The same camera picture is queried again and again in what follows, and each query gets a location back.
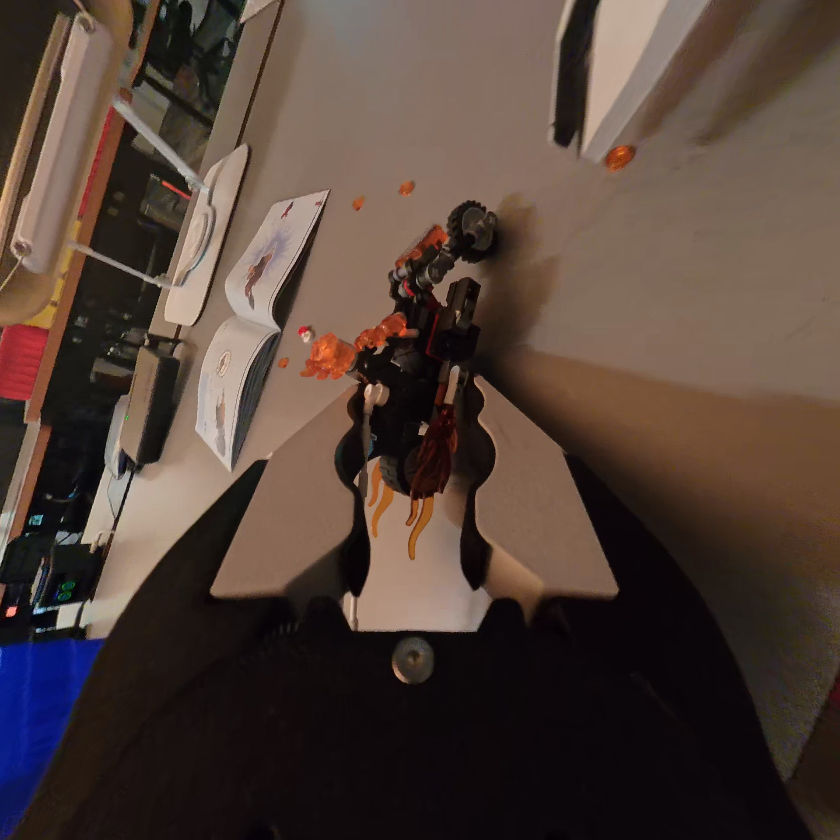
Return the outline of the lego instruction booklet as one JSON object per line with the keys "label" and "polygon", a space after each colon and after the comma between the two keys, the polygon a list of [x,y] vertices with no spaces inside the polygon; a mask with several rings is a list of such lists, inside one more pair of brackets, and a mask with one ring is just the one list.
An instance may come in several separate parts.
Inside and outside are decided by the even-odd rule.
{"label": "lego instruction booklet", "polygon": [[228,472],[242,452],[329,195],[274,204],[225,280],[232,315],[202,359],[195,431]]}

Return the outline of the lego motorcycle model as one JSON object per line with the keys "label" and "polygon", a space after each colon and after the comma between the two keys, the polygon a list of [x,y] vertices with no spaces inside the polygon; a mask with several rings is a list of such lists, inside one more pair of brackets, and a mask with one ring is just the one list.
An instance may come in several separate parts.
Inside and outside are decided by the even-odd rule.
{"label": "lego motorcycle model", "polygon": [[444,300],[436,288],[457,264],[477,265],[498,248],[498,217],[467,200],[433,225],[396,260],[388,275],[392,313],[352,341],[326,332],[311,342],[300,373],[318,382],[352,378],[362,390],[361,454],[355,480],[373,507],[370,533],[396,496],[408,500],[406,553],[434,515],[455,466],[458,402],[470,380],[480,327],[480,284],[453,280]]}

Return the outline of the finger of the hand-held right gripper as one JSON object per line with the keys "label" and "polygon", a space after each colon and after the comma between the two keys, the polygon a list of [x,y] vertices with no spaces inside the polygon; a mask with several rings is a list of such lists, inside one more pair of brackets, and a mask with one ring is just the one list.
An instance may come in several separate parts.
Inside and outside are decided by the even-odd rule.
{"label": "finger of the hand-held right gripper", "polygon": [[550,142],[605,164],[637,147],[707,1],[566,1],[553,47]]}

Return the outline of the blue plastic bin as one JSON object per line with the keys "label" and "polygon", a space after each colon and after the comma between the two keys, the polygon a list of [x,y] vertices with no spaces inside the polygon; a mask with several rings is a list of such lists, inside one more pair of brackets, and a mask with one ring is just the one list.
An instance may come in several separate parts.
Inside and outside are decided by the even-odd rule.
{"label": "blue plastic bin", "polygon": [[30,805],[104,642],[65,638],[1,653],[1,838]]}

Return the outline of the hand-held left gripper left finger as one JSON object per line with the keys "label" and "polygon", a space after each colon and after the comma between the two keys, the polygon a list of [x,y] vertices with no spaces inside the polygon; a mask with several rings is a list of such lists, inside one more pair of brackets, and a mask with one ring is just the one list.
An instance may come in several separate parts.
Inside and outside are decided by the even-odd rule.
{"label": "hand-held left gripper left finger", "polygon": [[218,569],[218,600],[359,596],[371,567],[364,499],[355,484],[362,390],[346,389],[268,457]]}

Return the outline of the black box device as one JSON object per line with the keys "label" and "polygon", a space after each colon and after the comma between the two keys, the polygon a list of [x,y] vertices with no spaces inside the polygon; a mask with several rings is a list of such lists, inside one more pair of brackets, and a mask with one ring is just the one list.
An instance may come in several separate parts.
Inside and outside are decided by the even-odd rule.
{"label": "black box device", "polygon": [[160,460],[175,411],[181,362],[180,340],[147,333],[134,367],[119,436],[121,450],[136,469]]}

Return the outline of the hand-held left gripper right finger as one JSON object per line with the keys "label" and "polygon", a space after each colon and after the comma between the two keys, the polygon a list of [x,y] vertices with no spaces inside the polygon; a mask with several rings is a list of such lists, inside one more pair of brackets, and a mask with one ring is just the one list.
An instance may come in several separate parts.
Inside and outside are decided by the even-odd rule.
{"label": "hand-held left gripper right finger", "polygon": [[473,590],[545,602],[619,592],[561,446],[486,379],[458,404],[459,559]]}

